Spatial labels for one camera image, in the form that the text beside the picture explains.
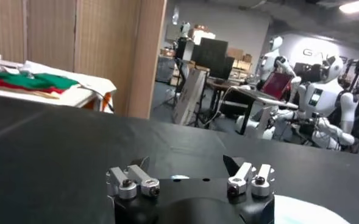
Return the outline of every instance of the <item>folded cloth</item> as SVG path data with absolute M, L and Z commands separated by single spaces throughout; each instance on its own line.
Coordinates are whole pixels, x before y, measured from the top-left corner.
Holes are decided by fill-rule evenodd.
M 0 72 L 0 80 L 14 86 L 20 86 L 27 90 L 39 91 L 40 89 L 69 89 L 71 86 L 78 84 L 77 81 L 57 75 L 41 73 L 34 74 L 33 78 L 28 72 L 21 72 L 20 75 Z
M 41 91 L 44 93 L 63 93 L 64 91 L 66 91 L 66 89 L 57 89 L 55 87 L 49 87 L 49 88 L 36 88 L 36 89 L 32 89 L 32 88 L 26 88 L 24 86 L 18 86 L 18 85 L 13 85 L 13 84 L 9 84 L 3 80 L 0 79 L 0 87 L 6 87 L 6 88 L 10 88 L 10 89 L 24 89 L 24 90 L 28 90 L 28 91 Z

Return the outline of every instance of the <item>computer monitor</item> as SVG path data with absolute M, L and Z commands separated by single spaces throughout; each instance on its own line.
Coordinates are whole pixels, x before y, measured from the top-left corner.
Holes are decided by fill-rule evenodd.
M 222 70 L 221 75 L 214 76 L 219 79 L 227 80 L 229 78 L 230 72 L 232 71 L 233 62 L 235 62 L 235 58 L 233 57 L 226 57 L 224 62 L 224 69 Z
M 292 79 L 291 75 L 272 73 L 260 91 L 280 100 Z
M 201 54 L 201 46 L 200 45 L 194 45 L 193 48 L 193 54 L 191 55 L 191 60 L 197 63 L 198 57 Z
M 221 75 L 224 71 L 228 42 L 202 38 L 196 65 L 210 69 L 210 74 Z

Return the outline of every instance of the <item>wooden wall panel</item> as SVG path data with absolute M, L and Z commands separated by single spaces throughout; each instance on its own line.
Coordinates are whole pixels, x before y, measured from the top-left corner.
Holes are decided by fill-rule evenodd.
M 0 54 L 24 61 L 23 0 L 0 0 Z
M 78 0 L 75 71 L 110 79 L 116 113 L 127 114 L 141 1 Z
M 166 0 L 142 1 L 128 116 L 149 119 Z
M 29 0 L 27 59 L 73 71 L 75 0 Z

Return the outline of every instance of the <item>white fabric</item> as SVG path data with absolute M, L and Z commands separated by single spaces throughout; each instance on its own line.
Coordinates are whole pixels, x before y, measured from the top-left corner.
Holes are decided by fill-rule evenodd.
M 318 205 L 275 195 L 275 224 L 349 224 L 338 214 Z

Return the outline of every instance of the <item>black mat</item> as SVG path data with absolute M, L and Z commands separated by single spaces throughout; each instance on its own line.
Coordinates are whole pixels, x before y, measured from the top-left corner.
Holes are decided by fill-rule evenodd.
M 276 194 L 359 223 L 359 155 L 4 98 L 0 223 L 108 223 L 109 167 L 150 156 L 158 178 L 227 177 L 223 154 L 270 163 Z

